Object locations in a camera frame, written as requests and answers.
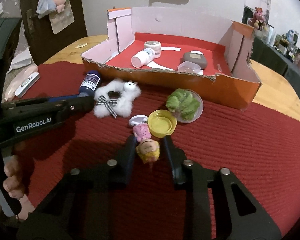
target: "wooden table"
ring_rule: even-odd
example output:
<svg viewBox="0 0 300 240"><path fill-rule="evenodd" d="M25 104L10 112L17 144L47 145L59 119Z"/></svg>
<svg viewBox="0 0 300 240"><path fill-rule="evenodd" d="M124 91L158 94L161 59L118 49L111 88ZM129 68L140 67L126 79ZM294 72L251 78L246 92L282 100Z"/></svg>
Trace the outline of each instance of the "wooden table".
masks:
<svg viewBox="0 0 300 240"><path fill-rule="evenodd" d="M82 64L81 54L107 38L107 35L82 38L59 51L56 55L47 60L45 64L58 61ZM76 46L85 43L87 43L86 46L76 48ZM252 60L251 63L252 68L257 72L262 82L262 86L253 102L300 121L300 100L289 82L278 73L258 62Z"/></svg>

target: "cardboard box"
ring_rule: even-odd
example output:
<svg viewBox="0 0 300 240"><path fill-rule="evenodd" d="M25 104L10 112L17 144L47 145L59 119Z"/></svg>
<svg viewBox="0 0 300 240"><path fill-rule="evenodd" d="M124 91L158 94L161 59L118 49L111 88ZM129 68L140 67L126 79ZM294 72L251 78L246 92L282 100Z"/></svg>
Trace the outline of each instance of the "cardboard box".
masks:
<svg viewBox="0 0 300 240"><path fill-rule="evenodd" d="M103 78L121 78L172 89L191 89L203 100L246 109L261 82L250 66L254 28L200 11L135 7L108 10L108 40L82 54L87 71ZM174 70L134 68L131 56L147 40L180 51L162 51L154 62ZM200 50L208 61L202 74L176 71L183 53Z"/></svg>

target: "blue bottle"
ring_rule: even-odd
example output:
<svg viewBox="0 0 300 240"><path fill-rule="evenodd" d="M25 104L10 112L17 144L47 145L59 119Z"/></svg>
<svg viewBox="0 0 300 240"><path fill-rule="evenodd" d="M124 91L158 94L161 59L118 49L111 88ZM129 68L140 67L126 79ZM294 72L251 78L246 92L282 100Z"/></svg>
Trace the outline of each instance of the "blue bottle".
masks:
<svg viewBox="0 0 300 240"><path fill-rule="evenodd" d="M96 70L90 70L84 78L78 97L94 96L96 89L101 85L101 75Z"/></svg>

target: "white eraser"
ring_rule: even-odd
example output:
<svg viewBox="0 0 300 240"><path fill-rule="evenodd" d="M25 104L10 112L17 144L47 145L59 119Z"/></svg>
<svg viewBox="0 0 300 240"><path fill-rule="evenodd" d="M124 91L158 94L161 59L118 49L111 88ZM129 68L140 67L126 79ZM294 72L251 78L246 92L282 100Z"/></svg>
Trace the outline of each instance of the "white eraser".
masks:
<svg viewBox="0 0 300 240"><path fill-rule="evenodd" d="M28 89L40 78L39 72L32 73L16 90L14 93L18 98L28 91Z"/></svg>

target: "yellow lid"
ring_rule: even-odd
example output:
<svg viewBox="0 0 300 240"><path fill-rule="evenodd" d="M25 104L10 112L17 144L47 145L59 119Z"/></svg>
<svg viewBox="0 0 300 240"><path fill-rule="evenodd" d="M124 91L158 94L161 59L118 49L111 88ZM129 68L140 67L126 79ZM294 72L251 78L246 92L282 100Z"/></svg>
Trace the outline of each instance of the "yellow lid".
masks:
<svg viewBox="0 0 300 240"><path fill-rule="evenodd" d="M148 125L153 136L163 138L173 134L177 119L167 110L156 110L149 115Z"/></svg>

